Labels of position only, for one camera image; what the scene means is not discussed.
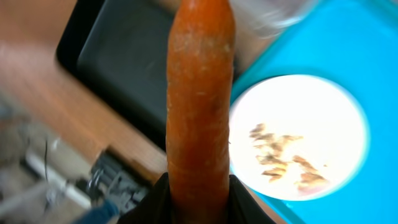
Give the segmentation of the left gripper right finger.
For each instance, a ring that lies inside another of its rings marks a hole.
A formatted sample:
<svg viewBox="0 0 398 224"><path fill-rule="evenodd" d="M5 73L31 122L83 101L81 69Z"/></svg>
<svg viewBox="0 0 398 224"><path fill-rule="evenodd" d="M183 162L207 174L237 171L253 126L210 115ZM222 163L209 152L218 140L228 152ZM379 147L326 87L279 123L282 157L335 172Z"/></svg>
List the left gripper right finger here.
<svg viewBox="0 0 398 224"><path fill-rule="evenodd" d="M275 224L235 175L229 176L227 224Z"/></svg>

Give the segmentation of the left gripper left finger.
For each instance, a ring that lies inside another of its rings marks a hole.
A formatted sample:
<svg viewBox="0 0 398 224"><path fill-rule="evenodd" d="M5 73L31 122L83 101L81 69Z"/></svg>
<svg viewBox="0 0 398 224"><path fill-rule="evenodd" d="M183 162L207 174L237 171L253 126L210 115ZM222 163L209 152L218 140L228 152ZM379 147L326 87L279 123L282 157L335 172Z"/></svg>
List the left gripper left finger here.
<svg viewBox="0 0 398 224"><path fill-rule="evenodd" d="M117 224L172 224L169 174L164 173L138 206L122 215Z"/></svg>

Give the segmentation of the orange carrot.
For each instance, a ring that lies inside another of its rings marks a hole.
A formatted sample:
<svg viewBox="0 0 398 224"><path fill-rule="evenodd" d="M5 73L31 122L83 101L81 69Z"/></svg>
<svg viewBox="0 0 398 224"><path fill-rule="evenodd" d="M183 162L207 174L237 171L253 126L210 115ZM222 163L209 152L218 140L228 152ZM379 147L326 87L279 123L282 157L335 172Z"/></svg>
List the orange carrot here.
<svg viewBox="0 0 398 224"><path fill-rule="evenodd" d="M167 52L166 152L177 223L225 223L235 22L228 0L183 0Z"/></svg>

